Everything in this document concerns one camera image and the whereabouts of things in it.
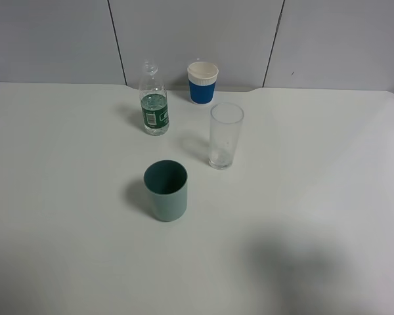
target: bottle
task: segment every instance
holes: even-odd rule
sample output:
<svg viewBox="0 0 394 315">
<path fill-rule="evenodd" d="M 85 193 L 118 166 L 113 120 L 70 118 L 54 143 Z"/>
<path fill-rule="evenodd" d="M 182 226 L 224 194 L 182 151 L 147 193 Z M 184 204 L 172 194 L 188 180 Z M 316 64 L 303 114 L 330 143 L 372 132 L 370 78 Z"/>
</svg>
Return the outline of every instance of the bottle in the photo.
<svg viewBox="0 0 394 315">
<path fill-rule="evenodd" d="M 139 86 L 144 128 L 152 136 L 166 133 L 169 127 L 168 103 L 164 82 L 153 62 L 143 64 Z"/>
</svg>

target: blue paper cup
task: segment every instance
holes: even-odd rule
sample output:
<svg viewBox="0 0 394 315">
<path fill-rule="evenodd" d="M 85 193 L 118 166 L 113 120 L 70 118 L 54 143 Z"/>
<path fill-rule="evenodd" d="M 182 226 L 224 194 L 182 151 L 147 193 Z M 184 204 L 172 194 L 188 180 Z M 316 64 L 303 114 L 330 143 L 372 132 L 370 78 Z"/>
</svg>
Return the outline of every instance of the blue paper cup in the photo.
<svg viewBox="0 0 394 315">
<path fill-rule="evenodd" d="M 213 99 L 219 69 L 211 62 L 197 61 L 188 66 L 191 101 L 195 104 L 209 104 Z"/>
</svg>

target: table surface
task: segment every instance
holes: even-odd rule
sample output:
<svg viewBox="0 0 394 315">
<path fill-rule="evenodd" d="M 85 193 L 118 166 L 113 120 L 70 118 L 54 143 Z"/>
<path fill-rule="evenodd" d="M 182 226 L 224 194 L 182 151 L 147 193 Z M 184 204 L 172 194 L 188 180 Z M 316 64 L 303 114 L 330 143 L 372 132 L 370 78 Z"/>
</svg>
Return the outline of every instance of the table surface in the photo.
<svg viewBox="0 0 394 315">
<path fill-rule="evenodd" d="M 245 111 L 226 171 L 186 91 L 154 137 L 129 87 L 0 83 L 3 314 L 394 315 L 394 94 L 220 101 Z M 160 159 L 188 171 L 169 223 L 142 184 Z"/>
</svg>

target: glass tumbler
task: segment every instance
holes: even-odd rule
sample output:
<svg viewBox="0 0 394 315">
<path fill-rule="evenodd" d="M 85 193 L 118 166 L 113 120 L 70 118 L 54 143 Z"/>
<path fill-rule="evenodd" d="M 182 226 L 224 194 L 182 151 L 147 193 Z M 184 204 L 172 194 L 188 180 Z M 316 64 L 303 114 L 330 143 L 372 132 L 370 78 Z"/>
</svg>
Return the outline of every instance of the glass tumbler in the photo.
<svg viewBox="0 0 394 315">
<path fill-rule="evenodd" d="M 233 103 L 220 103 L 210 111 L 209 164 L 214 169 L 232 165 L 244 111 Z"/>
</svg>

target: bottle label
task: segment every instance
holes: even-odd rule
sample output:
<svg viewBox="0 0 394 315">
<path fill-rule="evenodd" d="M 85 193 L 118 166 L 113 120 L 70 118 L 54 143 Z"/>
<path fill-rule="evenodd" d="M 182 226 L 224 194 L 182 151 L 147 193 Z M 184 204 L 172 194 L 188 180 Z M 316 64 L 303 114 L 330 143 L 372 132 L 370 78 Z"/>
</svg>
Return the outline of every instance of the bottle label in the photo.
<svg viewBox="0 0 394 315">
<path fill-rule="evenodd" d="M 159 129 L 165 127 L 169 123 L 168 105 L 166 97 L 158 94 L 151 94 L 144 97 L 141 101 L 144 124 L 151 129 Z M 144 107 L 150 105 L 162 105 L 157 110 L 148 110 Z"/>
</svg>

